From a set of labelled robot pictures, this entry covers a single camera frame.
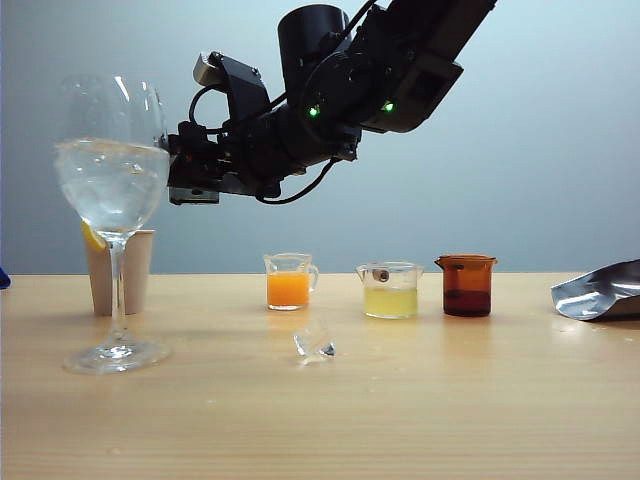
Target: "yellow liquid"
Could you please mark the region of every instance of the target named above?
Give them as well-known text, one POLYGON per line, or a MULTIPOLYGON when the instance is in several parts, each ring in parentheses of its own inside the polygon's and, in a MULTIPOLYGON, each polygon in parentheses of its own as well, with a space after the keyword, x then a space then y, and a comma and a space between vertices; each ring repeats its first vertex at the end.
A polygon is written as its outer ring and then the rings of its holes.
POLYGON ((418 313, 418 290, 365 288, 364 313, 371 317, 404 318, 418 313))

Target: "gray wall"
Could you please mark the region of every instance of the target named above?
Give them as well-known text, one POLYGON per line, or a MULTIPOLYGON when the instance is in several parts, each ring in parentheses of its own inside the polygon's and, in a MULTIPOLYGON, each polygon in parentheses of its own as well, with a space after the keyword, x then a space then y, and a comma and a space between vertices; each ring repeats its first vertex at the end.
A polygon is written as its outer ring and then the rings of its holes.
MULTIPOLYGON (((335 2, 350 15, 361 0, 335 2)), ((186 118, 201 50, 258 66, 283 90, 276 25, 300 0, 3 0, 2 264, 84 272, 78 218, 52 169, 56 87, 75 72, 158 86, 167 125, 186 118)), ((164 202, 154 272, 261 271, 261 254, 308 251, 323 271, 372 259, 435 270, 444 252, 502 271, 589 270, 638 257, 640 2, 499 0, 458 58, 465 73, 409 134, 365 133, 308 197, 270 207, 164 202)), ((226 118, 210 95, 198 118, 226 118)), ((319 171, 286 182, 294 193, 319 171)))

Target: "orange juice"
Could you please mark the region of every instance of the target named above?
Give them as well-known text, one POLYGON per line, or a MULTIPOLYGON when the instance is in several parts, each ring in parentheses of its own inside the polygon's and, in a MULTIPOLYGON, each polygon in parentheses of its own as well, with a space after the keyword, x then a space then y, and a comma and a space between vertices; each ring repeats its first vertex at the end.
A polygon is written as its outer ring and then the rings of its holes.
POLYGON ((295 310, 309 303, 309 274, 275 272, 267 275, 267 303, 275 310, 295 310))

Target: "glass pitcher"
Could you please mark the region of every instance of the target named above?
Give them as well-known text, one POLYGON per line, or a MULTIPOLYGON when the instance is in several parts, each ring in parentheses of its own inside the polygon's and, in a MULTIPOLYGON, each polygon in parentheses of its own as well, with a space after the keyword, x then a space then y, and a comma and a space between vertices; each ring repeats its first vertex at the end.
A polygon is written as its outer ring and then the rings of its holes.
POLYGON ((263 255, 267 273, 267 306, 270 310, 298 310, 308 305, 316 289, 318 267, 308 253, 263 255))
POLYGON ((377 318, 418 314, 418 279, 424 267, 409 262, 372 262, 356 267, 364 287, 364 313, 377 318))
POLYGON ((477 254, 442 255, 444 313, 482 317, 491 312, 491 273, 495 257, 477 254))

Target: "amber beaker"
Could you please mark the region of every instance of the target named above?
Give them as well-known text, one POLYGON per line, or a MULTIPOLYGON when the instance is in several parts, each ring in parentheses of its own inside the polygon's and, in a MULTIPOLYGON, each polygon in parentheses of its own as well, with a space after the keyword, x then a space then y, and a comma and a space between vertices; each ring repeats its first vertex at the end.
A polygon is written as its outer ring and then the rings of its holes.
POLYGON ((442 255, 444 313, 463 317, 483 317, 491 312, 491 271, 495 257, 472 253, 442 255))

